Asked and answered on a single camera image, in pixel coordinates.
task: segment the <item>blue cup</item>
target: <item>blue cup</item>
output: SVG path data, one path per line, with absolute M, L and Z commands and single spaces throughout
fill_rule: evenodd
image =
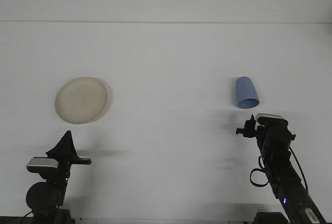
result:
M 235 95 L 239 108 L 253 108 L 259 104 L 258 95 L 251 79 L 247 76 L 239 77 L 235 82 Z

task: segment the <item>beige plate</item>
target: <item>beige plate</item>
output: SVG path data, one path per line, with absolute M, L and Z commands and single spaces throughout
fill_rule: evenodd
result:
M 56 98 L 59 116 L 73 124 L 95 120 L 107 104 L 107 89 L 93 77 L 79 77 L 62 87 Z

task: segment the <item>cup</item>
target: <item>cup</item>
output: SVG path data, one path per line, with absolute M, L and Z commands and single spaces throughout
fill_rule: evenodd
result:
M 239 77 L 235 82 L 235 95 L 239 108 L 253 108 L 259 104 L 258 95 L 251 79 L 247 76 Z

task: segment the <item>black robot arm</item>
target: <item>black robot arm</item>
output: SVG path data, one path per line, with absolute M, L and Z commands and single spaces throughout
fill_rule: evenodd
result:
M 275 197 L 282 204 L 289 221 L 293 224 L 326 223 L 321 212 L 308 195 L 301 179 L 292 167 L 290 144 L 295 139 L 288 129 L 287 120 L 277 115 L 258 114 L 247 120 L 244 128 L 237 128 L 237 134 L 255 137 L 260 150 L 266 174 Z

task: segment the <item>upside-down cup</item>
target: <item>upside-down cup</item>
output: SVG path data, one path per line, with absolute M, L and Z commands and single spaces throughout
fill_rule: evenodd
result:
M 259 104 L 258 95 L 251 79 L 247 76 L 239 77 L 235 82 L 235 94 L 239 108 L 253 108 Z

